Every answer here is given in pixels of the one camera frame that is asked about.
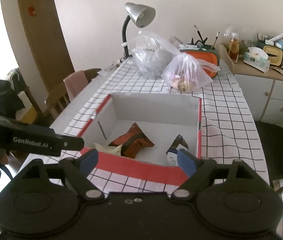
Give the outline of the white black grid tablecloth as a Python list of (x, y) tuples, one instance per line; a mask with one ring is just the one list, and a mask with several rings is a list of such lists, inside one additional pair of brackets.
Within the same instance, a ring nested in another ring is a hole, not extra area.
[(163, 80), (138, 75), (132, 60), (98, 77), (52, 123), (57, 133), (79, 136), (86, 148), (107, 146), (137, 124), (153, 142), (135, 158), (99, 154), (88, 175), (101, 191), (172, 193), (186, 175), (167, 160), (181, 135), (189, 151), (219, 164), (241, 159), (264, 180), (266, 161), (252, 114), (237, 81), (225, 64), (210, 85), (179, 94)]

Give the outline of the small clear plastic bag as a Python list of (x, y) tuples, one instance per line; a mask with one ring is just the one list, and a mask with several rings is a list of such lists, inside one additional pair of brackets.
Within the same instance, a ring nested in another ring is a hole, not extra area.
[(220, 66), (187, 53), (179, 53), (165, 67), (161, 77), (171, 88), (190, 93), (213, 82), (206, 70), (217, 73)]

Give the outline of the red cardboard box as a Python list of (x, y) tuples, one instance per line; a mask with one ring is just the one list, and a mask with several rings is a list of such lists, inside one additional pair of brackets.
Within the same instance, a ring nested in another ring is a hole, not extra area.
[(179, 186), (187, 175), (169, 166), (166, 151), (180, 134), (195, 157), (201, 157), (201, 98), (180, 94), (108, 94), (78, 136), (86, 148), (108, 146), (124, 135), (133, 123), (154, 143), (134, 159), (99, 152), (96, 168), (123, 176)]

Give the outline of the black bag pile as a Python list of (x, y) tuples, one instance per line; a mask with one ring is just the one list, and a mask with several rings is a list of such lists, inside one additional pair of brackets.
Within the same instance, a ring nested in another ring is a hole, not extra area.
[(15, 119), (17, 111), (24, 108), (24, 103), (11, 88), (10, 82), (0, 80), (0, 116)]

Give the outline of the white sideboard cabinet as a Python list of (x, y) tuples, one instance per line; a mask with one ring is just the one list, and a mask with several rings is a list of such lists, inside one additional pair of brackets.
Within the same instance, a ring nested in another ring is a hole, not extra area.
[(283, 75), (274, 69), (263, 73), (242, 59), (234, 63), (223, 44), (218, 52), (237, 80), (254, 120), (283, 127)]

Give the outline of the dark brown snack packet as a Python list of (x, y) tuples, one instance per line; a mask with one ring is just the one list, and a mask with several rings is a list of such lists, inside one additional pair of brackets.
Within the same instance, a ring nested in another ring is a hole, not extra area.
[(166, 151), (167, 154), (167, 162), (169, 166), (177, 166), (177, 152), (180, 149), (188, 150), (188, 144), (184, 140), (184, 138), (179, 134), (171, 144), (171, 146)]

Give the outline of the orange snack packet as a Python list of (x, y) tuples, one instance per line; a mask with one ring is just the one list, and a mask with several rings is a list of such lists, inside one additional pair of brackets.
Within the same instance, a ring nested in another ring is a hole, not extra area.
[(110, 142), (108, 146), (121, 146), (121, 156), (134, 159), (142, 148), (153, 147), (154, 143), (135, 122), (128, 132)]

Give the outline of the green pen holder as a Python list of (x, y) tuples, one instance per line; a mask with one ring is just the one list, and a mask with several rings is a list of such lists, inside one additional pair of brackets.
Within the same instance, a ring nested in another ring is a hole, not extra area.
[(194, 42), (194, 39), (192, 38), (190, 43), (181, 43), (179, 44), (179, 50), (181, 52), (186, 51), (198, 51), (198, 52), (204, 52), (204, 53), (212, 53), (216, 56), (218, 56), (218, 50), (216, 49), (216, 42), (220, 36), (220, 32), (218, 31), (215, 35), (214, 41), (212, 45), (206, 44), (208, 38), (203, 38), (201, 35), (201, 32), (199, 31), (199, 28), (197, 25), (194, 24), (195, 31), (197, 35), (199, 36), (199, 39)]

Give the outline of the wooden chair left side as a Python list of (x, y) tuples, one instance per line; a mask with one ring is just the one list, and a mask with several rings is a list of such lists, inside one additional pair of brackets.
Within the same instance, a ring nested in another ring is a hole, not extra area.
[[(88, 70), (84, 70), (84, 74), (88, 79), (88, 84), (92, 82), (94, 78), (96, 78), (101, 71), (100, 68), (92, 68)], [(45, 104), (54, 119), (64, 111), (64, 109), (71, 103), (67, 90), (65, 88), (64, 81), (55, 86), (46, 97)]]

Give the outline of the silver desk lamp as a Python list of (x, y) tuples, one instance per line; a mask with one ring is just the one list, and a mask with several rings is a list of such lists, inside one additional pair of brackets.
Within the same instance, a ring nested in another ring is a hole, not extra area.
[(133, 22), (133, 24), (137, 28), (147, 27), (154, 20), (156, 16), (156, 10), (153, 7), (149, 7), (147, 5), (135, 4), (131, 2), (125, 3), (124, 8), (127, 12), (127, 16), (122, 25), (121, 36), (122, 42), (126, 43), (126, 32), (129, 22)]

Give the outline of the large clear plastic bag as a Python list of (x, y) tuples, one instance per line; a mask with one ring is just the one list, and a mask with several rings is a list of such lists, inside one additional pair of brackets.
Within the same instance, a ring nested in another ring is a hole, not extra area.
[(128, 42), (139, 76), (161, 79), (165, 68), (180, 51), (168, 40), (152, 31), (139, 31)]

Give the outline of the brown wooden door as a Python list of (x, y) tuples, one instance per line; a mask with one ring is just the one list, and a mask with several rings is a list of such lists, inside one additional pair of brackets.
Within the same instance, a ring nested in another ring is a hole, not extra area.
[(47, 91), (74, 72), (54, 0), (18, 0), (28, 44)]

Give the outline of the green tissue box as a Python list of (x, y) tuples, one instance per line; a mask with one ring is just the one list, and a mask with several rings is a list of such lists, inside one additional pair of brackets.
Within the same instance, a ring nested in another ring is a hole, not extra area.
[(269, 71), (269, 56), (258, 47), (249, 47), (248, 52), (244, 53), (244, 63), (265, 73)]

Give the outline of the cream snack packet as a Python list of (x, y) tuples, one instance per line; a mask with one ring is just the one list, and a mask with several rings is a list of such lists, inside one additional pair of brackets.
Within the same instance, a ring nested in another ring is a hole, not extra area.
[(122, 145), (119, 146), (102, 146), (100, 144), (95, 143), (94, 148), (98, 152), (108, 153), (116, 156), (121, 156), (121, 148)]

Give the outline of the orange lidded container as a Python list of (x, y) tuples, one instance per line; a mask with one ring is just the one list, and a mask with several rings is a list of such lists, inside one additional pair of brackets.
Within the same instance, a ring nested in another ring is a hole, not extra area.
[(218, 56), (214, 53), (207, 51), (199, 51), (199, 50), (181, 50), (181, 52), (192, 55), (195, 59), (206, 61), (206, 64), (203, 66), (205, 72), (213, 79), (217, 76), (219, 71), (219, 59)]

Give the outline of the pink cloth on chair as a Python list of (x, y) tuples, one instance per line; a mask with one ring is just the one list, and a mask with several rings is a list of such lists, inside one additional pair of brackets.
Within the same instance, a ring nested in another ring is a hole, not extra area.
[(70, 74), (63, 81), (71, 102), (88, 85), (88, 79), (83, 70)]

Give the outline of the amber liquid bottle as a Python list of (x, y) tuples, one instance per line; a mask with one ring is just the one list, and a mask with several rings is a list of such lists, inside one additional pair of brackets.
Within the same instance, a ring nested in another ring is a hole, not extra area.
[(228, 55), (234, 63), (238, 62), (239, 48), (240, 48), (239, 34), (232, 33), (231, 39), (229, 40)]

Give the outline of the yellow tissue holder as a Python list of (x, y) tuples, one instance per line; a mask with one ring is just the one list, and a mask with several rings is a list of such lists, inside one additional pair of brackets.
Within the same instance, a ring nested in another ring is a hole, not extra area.
[(265, 45), (263, 51), (268, 55), (270, 65), (279, 67), (282, 64), (283, 51), (278, 47)]

